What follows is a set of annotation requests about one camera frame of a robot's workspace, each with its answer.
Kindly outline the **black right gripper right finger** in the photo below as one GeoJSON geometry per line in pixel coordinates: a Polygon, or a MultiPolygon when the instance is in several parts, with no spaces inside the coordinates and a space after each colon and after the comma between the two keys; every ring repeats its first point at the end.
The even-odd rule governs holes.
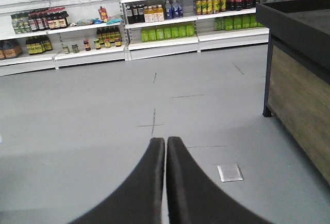
{"type": "Polygon", "coordinates": [[[170,223],[269,223],[221,190],[178,136],[168,137],[166,188],[170,223]]]}

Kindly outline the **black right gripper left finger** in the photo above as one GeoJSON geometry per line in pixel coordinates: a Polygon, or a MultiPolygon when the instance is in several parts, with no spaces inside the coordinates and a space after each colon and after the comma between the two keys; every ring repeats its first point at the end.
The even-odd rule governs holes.
{"type": "Polygon", "coordinates": [[[123,183],[71,223],[162,223],[164,159],[164,139],[152,138],[123,183]]]}

